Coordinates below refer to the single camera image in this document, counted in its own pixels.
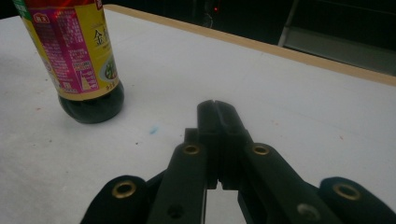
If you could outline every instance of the dark background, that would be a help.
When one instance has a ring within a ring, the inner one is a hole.
[[[103,0],[276,45],[293,0]],[[16,16],[2,1],[0,19]],[[300,0],[292,26],[396,50],[395,0]]]

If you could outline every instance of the bottle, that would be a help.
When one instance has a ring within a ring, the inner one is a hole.
[[[58,92],[81,123],[116,116],[123,104],[101,0],[13,0]]]

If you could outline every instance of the dark liquid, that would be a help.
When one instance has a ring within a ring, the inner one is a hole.
[[[120,112],[123,100],[121,82],[110,93],[91,100],[71,101],[59,96],[64,111],[80,123],[98,123],[113,118]]]

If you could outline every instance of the red label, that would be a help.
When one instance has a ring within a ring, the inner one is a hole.
[[[50,23],[49,17],[43,13],[36,13],[33,15],[33,19],[35,19],[37,23]]]

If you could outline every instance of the blue stain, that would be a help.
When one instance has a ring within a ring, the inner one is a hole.
[[[158,127],[154,126],[151,128],[151,130],[149,131],[149,134],[155,134],[158,131]]]

